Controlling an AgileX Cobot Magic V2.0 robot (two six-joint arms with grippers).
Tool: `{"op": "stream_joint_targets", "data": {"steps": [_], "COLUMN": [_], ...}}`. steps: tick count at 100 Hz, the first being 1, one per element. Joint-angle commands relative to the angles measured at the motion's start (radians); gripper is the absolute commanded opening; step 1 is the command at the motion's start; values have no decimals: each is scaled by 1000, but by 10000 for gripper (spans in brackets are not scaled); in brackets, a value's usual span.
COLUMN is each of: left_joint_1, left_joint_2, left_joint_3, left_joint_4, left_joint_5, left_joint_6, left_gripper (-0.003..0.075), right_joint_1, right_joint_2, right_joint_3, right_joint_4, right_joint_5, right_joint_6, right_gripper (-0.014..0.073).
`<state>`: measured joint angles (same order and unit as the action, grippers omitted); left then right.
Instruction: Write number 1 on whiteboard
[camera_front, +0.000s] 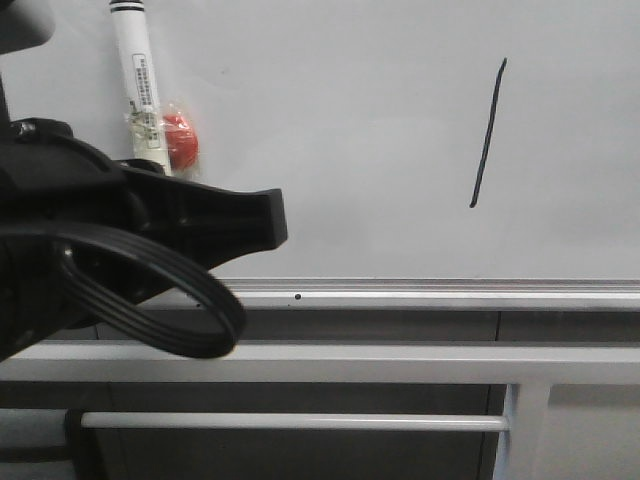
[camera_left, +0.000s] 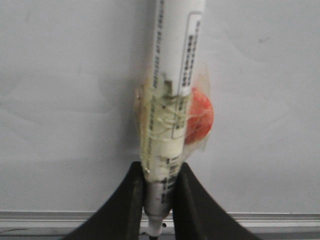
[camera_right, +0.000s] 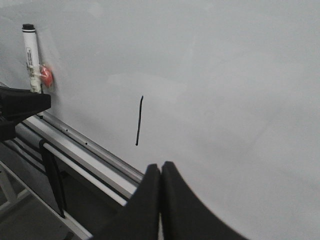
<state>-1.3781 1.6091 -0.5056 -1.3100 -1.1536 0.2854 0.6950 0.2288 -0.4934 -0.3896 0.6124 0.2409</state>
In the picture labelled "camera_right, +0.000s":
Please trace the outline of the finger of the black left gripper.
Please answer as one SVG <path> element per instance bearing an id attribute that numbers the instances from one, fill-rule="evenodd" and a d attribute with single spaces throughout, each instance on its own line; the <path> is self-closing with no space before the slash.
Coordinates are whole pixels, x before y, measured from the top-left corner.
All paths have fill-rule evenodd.
<path id="1" fill-rule="evenodd" d="M 51 96 L 28 89 L 0 87 L 0 117 L 15 125 L 51 108 Z"/>

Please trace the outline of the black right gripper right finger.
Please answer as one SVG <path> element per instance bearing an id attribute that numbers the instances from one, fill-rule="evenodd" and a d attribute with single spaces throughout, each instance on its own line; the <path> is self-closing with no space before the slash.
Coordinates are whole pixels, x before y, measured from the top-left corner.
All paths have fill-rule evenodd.
<path id="1" fill-rule="evenodd" d="M 161 171 L 161 221 L 166 240 L 245 239 L 203 204 L 171 161 Z"/>

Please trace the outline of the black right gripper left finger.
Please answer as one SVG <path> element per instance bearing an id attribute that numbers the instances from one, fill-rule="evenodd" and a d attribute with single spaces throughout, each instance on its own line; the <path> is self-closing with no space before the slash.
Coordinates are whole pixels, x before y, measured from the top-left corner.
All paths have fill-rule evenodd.
<path id="1" fill-rule="evenodd" d="M 160 170 L 147 166 L 142 181 L 119 213 L 94 240 L 157 240 L 160 213 Z"/>

